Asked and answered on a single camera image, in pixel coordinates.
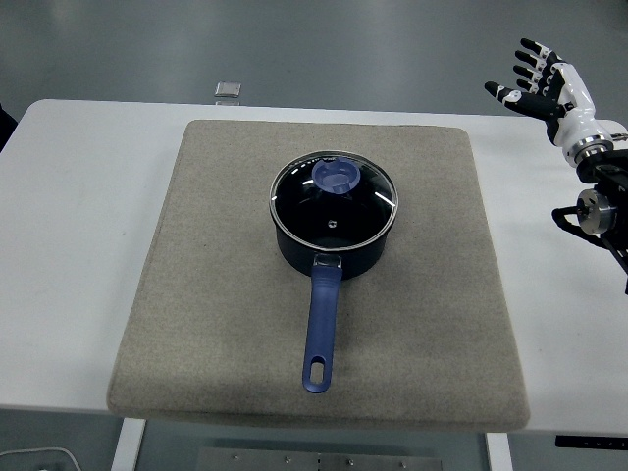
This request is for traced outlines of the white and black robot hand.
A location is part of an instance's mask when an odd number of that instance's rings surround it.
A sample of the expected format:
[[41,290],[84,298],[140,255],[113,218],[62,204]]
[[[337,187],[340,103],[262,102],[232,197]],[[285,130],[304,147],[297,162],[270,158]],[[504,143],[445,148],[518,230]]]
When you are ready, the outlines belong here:
[[520,41],[520,76],[515,88],[494,81],[485,89],[506,109],[546,124],[552,145],[562,149],[570,166],[591,153],[614,149],[611,133],[596,119],[596,107],[575,67],[555,51],[531,39]]

